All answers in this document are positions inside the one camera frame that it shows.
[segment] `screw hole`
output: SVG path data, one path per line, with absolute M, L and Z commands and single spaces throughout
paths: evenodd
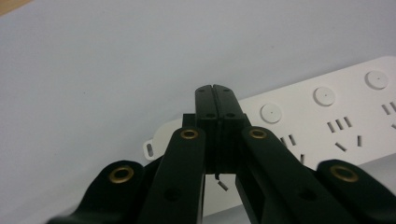
M 114 169 L 108 178 L 114 184 L 121 184 L 130 180 L 132 176 L 134 176 L 134 170 L 126 165 Z
M 193 129 L 184 130 L 181 132 L 181 137 L 184 139 L 194 139 L 198 137 L 198 132 Z
M 250 130 L 249 134 L 250 134 L 250 136 L 252 136 L 254 138 L 265 138 L 267 136 L 267 133 L 265 133 L 264 131 L 262 131 L 260 129 Z
M 349 168 L 343 165 L 334 165 L 330 167 L 330 172 L 338 179 L 353 183 L 359 180 L 359 176 Z

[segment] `white power strip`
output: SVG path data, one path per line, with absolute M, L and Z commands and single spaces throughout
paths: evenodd
M 239 101 L 254 126 L 271 130 L 305 166 L 339 159 L 354 164 L 396 153 L 396 57 L 383 57 Z M 148 160 L 166 150 L 181 119 L 165 123 L 143 145 Z M 206 177 L 204 215 L 241 203 Z

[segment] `electrical outlet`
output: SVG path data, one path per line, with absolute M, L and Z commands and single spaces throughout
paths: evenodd
M 359 165 L 396 153 L 395 57 L 354 65 L 239 104 L 252 125 L 271 130 L 312 169 L 331 159 Z M 181 119 L 164 124 L 144 145 L 147 159 L 159 158 L 180 127 Z M 214 177 L 206 178 L 204 215 L 241 203 L 234 184 L 228 187 L 231 192 L 221 193 Z M 224 198 L 233 202 L 225 203 Z

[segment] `round button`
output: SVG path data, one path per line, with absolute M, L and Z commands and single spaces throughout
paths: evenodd
M 282 118 L 282 112 L 277 105 L 267 104 L 262 107 L 262 119 L 268 123 L 277 123 Z
M 366 84 L 374 90 L 382 90 L 388 86 L 388 77 L 382 72 L 372 71 L 366 77 Z
M 318 105 L 329 106 L 334 104 L 335 95 L 329 88 L 319 87 L 314 92 L 314 99 Z

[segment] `black linkage arm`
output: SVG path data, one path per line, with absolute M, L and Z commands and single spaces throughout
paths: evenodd
M 396 223 L 396 197 L 357 166 L 301 165 L 271 131 L 252 127 L 233 92 L 195 92 L 165 154 L 146 167 L 108 165 L 78 209 L 49 224 L 201 223 L 205 175 L 236 174 L 251 223 Z

